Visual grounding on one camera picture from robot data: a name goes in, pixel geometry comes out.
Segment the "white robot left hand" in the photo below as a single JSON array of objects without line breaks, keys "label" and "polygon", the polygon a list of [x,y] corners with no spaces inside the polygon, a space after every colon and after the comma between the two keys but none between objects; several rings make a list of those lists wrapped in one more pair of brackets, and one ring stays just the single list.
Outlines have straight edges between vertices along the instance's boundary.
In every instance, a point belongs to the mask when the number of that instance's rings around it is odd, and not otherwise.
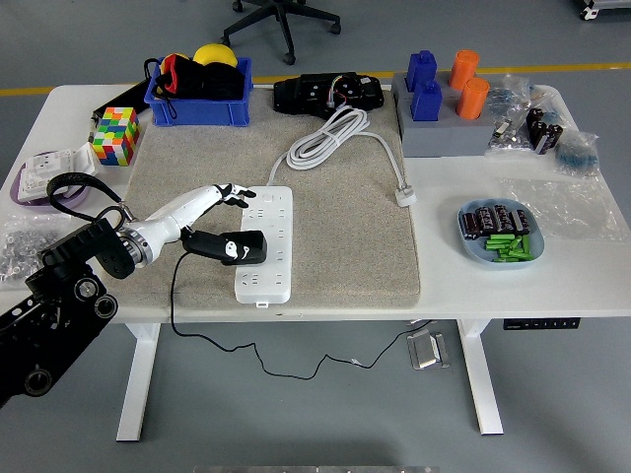
[{"label": "white robot left hand", "polygon": [[253,190],[231,183],[198,187],[175,198],[146,220],[125,224],[118,234],[130,241],[136,252],[135,264],[143,267],[156,261],[166,244],[178,241],[185,228],[214,206],[226,203],[246,208],[245,198],[254,196]]}]

